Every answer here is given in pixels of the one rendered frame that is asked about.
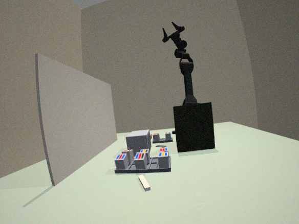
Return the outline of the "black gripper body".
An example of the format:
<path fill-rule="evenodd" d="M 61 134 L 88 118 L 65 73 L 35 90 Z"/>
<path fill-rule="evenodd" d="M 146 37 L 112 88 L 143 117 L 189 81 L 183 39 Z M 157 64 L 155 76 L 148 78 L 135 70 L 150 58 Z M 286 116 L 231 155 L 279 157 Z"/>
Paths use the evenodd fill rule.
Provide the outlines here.
<path fill-rule="evenodd" d="M 184 26 L 182 26 L 182 27 L 180 27 L 179 29 L 177 29 L 178 30 L 178 32 L 180 33 L 180 32 L 182 32 L 182 31 L 184 31 L 185 30 L 185 28 L 184 28 Z M 165 42 L 167 42 L 170 38 L 171 38 L 171 36 L 172 36 L 172 34 L 169 36 L 169 37 L 165 37 L 164 39 L 162 39 L 162 41 L 165 43 Z M 174 43 L 175 44 L 177 44 L 178 42 L 180 42 L 181 41 L 181 38 L 177 38 L 176 39 L 176 41 L 174 41 Z"/>

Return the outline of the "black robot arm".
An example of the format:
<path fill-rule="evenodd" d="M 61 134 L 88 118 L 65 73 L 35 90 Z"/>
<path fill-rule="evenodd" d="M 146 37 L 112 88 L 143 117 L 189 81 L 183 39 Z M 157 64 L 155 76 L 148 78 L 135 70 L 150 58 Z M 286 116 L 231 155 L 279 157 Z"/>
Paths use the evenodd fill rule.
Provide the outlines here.
<path fill-rule="evenodd" d="M 180 38 L 180 33 L 178 31 L 174 32 L 171 36 L 173 41 L 176 41 L 177 38 Z M 189 104 L 200 104 L 197 103 L 196 98 L 193 96 L 193 84 L 192 84 L 192 77 L 191 72 L 194 69 L 193 60 L 190 58 L 189 54 L 186 53 L 187 42 L 182 40 L 175 44 L 178 49 L 175 50 L 174 55 L 176 58 L 180 59 L 180 69 L 181 73 L 184 75 L 184 86 L 185 86 L 185 95 L 186 98 L 183 101 L 182 105 L 189 105 Z M 181 62 L 182 59 L 188 59 L 189 62 Z"/>

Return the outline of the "grey flat panel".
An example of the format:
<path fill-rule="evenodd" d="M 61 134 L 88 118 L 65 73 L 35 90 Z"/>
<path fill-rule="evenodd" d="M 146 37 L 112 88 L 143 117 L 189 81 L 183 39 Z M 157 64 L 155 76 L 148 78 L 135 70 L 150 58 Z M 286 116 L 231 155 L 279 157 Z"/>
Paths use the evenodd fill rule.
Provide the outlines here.
<path fill-rule="evenodd" d="M 52 186 L 117 141 L 111 85 L 35 54 L 40 129 Z"/>

